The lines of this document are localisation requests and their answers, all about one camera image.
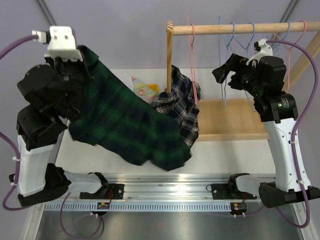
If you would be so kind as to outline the dark green plaid skirt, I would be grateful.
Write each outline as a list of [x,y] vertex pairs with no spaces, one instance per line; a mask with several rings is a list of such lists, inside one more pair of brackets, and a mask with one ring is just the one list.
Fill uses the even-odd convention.
[[74,141],[101,146],[126,162],[172,171],[191,157],[178,122],[136,96],[85,45],[78,46],[93,81],[84,87],[81,118],[68,130]]

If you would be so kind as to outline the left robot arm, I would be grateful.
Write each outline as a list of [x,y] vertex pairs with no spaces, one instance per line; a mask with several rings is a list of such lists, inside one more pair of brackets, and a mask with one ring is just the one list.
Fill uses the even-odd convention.
[[19,170],[10,175],[10,182],[18,190],[22,207],[50,202],[66,193],[79,193],[81,199],[102,199],[108,194],[109,183],[100,172],[73,173],[50,160],[60,134],[68,128],[64,120],[80,119],[83,88],[93,79],[83,58],[45,60],[17,83],[28,105],[17,115]]

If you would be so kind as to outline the pink wire hanger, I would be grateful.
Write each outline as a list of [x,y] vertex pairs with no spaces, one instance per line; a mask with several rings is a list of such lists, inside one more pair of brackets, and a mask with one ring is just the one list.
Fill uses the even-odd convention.
[[[306,30],[307,30],[307,22],[305,20],[300,20],[300,22],[302,22],[304,24],[304,28],[303,28],[303,32],[300,35],[300,37],[294,42],[294,44],[297,44],[306,34]],[[284,47],[286,48],[287,52],[288,52],[288,58],[287,58],[287,80],[285,81],[287,83],[287,87],[290,86],[290,70],[291,70],[291,56],[292,56],[292,51],[293,51],[293,46],[287,46],[286,44],[284,45]]]
[[188,36],[188,43],[189,43],[189,64],[190,64],[190,73],[191,73],[191,80],[192,80],[192,88],[193,88],[193,95],[194,95],[194,102],[195,105],[198,106],[198,92],[197,92],[197,83],[196,83],[196,75],[195,75],[195,62],[194,62],[194,41],[195,41],[195,26],[190,21],[189,12],[187,13],[187,23],[192,28],[192,34]]

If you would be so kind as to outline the navy white plaid skirt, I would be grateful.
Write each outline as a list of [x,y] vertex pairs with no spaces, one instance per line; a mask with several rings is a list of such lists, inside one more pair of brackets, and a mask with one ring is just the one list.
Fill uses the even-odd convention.
[[201,99],[201,87],[181,73],[176,66],[171,67],[171,92],[161,92],[153,101],[159,113],[174,118],[180,127],[180,135],[191,148],[199,137],[198,114],[196,103]]

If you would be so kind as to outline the pastel floral garment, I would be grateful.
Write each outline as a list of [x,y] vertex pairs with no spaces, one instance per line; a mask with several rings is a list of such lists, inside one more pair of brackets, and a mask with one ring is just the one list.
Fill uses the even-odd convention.
[[139,78],[132,76],[134,84],[134,93],[148,104],[152,104],[155,98],[158,96],[153,90],[148,87],[148,84],[144,83]]

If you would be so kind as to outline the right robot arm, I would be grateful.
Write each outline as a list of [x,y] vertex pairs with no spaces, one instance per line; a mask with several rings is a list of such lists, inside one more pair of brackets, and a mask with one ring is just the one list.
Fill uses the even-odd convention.
[[254,108],[268,133],[268,144],[275,165],[275,181],[262,182],[248,173],[233,175],[227,193],[239,198],[244,192],[258,196],[267,208],[299,203],[320,197],[305,172],[298,135],[293,128],[298,121],[294,97],[282,90],[287,68],[276,56],[248,60],[232,54],[222,66],[212,71],[216,82],[222,84],[233,72],[229,86],[245,90],[254,100]]

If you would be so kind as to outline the white grey garment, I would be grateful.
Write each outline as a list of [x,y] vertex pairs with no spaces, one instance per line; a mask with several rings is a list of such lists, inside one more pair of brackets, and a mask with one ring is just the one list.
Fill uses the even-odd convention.
[[132,77],[128,73],[122,73],[120,80],[131,90],[134,91],[134,83]]

